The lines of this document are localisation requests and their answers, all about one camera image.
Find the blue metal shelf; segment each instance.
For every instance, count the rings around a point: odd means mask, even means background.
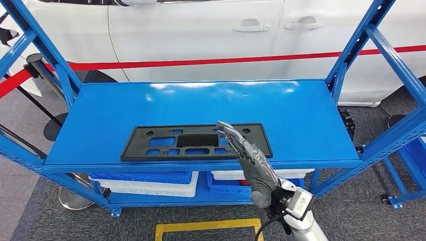
[[[247,195],[212,195],[199,181],[194,198],[111,194],[89,189],[70,172],[238,170],[237,160],[123,163],[120,153],[135,126],[262,123],[279,169],[315,168],[310,190],[321,197],[426,133],[426,89],[377,29],[395,0],[374,0],[325,79],[82,84],[21,0],[0,0],[24,30],[0,61],[5,74],[32,41],[59,76],[70,113],[50,155],[0,126],[0,155],[80,194],[119,216],[125,206],[249,204]],[[336,108],[343,80],[371,39],[418,102],[418,108],[366,144],[358,155]],[[322,168],[341,168],[317,185]],[[200,179],[205,180],[205,173]],[[425,195],[409,193],[405,200]]]
[[[117,172],[241,169],[236,159],[140,165],[120,161],[135,126],[214,124],[219,119],[262,123],[274,152],[269,161],[276,168],[292,162],[316,162],[319,167],[330,167],[330,160],[334,167],[361,163],[323,80],[228,81],[84,84],[44,168],[60,172],[72,165],[77,172],[102,172],[109,164]]]

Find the blue shelf surface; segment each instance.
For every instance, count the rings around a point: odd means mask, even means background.
[[[238,205],[252,204],[252,201],[250,198],[250,194],[211,193],[210,188],[207,184],[207,172],[200,172],[198,175],[197,187],[194,197],[171,197],[127,193],[111,193],[110,204],[120,207],[158,207]]]
[[[305,168],[310,167],[305,162],[318,163],[317,168],[333,161],[336,164],[327,167],[361,163],[324,80],[138,82],[84,84],[44,168],[51,167],[51,172],[111,171],[103,167],[123,172],[239,170],[237,160],[120,161],[136,126],[218,120],[262,123],[274,153],[269,159],[274,168],[285,169],[292,162]]]

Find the lower shelf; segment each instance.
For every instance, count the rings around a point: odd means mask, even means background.
[[[294,179],[296,185],[303,179]],[[110,204],[119,207],[159,207],[159,206],[211,206],[252,204],[250,195],[211,193],[207,185],[207,172],[198,175],[197,189],[194,197],[170,197],[111,193]]]

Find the black cable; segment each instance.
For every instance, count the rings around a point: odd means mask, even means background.
[[[262,224],[262,226],[260,227],[260,229],[259,229],[259,230],[257,231],[257,233],[256,233],[256,236],[255,236],[255,238],[254,238],[254,241],[258,241],[258,240],[259,240],[260,233],[262,232],[262,230],[263,230],[263,229],[265,229],[265,228],[266,228],[268,225],[270,225],[271,223],[273,223],[273,222],[275,222],[275,221],[279,220],[280,218],[282,218],[282,217],[286,216],[287,214],[288,214],[287,212],[283,212],[282,214],[280,214],[280,215],[278,215],[278,216],[276,216],[276,217],[273,217],[273,218],[271,218],[270,220],[266,221],[266,223]]]

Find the red barrier tape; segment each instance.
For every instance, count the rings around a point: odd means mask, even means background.
[[[2,83],[0,83],[0,98],[11,92],[13,89],[24,83],[25,80],[29,79],[31,74],[26,69],[23,69],[15,75],[9,77]]]
[[[426,45],[397,47],[398,53],[426,51]],[[341,52],[314,53],[314,54],[292,54],[278,56],[263,57],[244,57],[244,58],[228,58],[228,59],[197,59],[197,60],[172,60],[172,61],[146,61],[146,62],[122,62],[122,63],[70,63],[70,67],[74,71],[98,70],[98,69],[127,69],[127,68],[148,68],[148,67],[169,67],[169,66],[188,66],[203,64],[229,64],[229,63],[247,63],[261,61],[278,61],[292,59],[315,59],[315,58],[331,58],[339,57]],[[362,50],[359,55],[380,54],[378,49]],[[30,74],[25,70],[21,70],[14,76],[0,83],[0,98],[18,87],[24,81],[30,78]]]

